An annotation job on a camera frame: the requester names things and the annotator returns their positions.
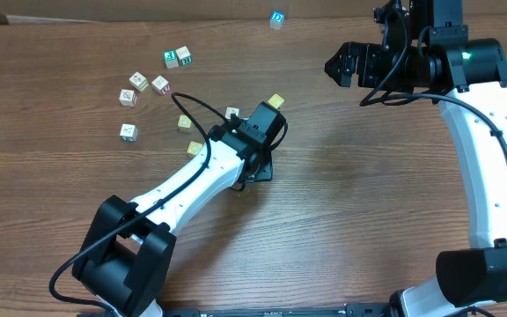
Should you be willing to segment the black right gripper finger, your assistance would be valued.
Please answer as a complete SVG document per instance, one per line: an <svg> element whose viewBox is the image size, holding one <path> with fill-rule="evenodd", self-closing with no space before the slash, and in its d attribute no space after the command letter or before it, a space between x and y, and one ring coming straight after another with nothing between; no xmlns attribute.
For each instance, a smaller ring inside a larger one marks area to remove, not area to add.
<svg viewBox="0 0 507 317"><path fill-rule="evenodd" d="M343 66L350 60L359 57L359 43L350 41L344 42L338 51L326 62L326 66Z"/></svg>
<svg viewBox="0 0 507 317"><path fill-rule="evenodd" d="M340 87L351 87L352 74L350 69L341 66L326 66L325 73L331 77Z"/></svg>

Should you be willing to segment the yellow-top wooden block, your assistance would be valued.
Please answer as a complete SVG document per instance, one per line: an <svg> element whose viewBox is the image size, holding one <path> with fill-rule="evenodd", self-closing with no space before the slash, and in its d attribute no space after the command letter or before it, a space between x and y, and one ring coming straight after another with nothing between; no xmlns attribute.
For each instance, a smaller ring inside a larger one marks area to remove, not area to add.
<svg viewBox="0 0 507 317"><path fill-rule="evenodd" d="M281 105L284 103L284 98L281 97L279 94L275 93L268 99L268 103L273 108L279 109Z"/></svg>

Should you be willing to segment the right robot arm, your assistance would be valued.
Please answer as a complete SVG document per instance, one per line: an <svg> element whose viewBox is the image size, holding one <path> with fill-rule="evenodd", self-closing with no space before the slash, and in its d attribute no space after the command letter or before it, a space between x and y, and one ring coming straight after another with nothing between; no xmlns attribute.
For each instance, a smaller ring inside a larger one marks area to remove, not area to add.
<svg viewBox="0 0 507 317"><path fill-rule="evenodd" d="M432 101L456 148L470 246L439 254L435 276L394 293L386 315L461 316L507 302L507 62L501 44L347 42L324 70L339 86L379 89L389 105Z"/></svg>

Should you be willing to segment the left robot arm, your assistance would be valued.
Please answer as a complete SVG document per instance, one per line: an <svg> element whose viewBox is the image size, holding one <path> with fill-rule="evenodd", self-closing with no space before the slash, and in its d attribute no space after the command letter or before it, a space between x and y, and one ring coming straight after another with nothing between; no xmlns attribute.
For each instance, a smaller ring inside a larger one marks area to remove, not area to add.
<svg viewBox="0 0 507 317"><path fill-rule="evenodd" d="M93 304L105 316L161 315L155 298L182 227L224 189L271 180L271 152L287 129L252 120L215 126L200 152L164 183L129 202L107 198L68 263L97 296Z"/></svg>

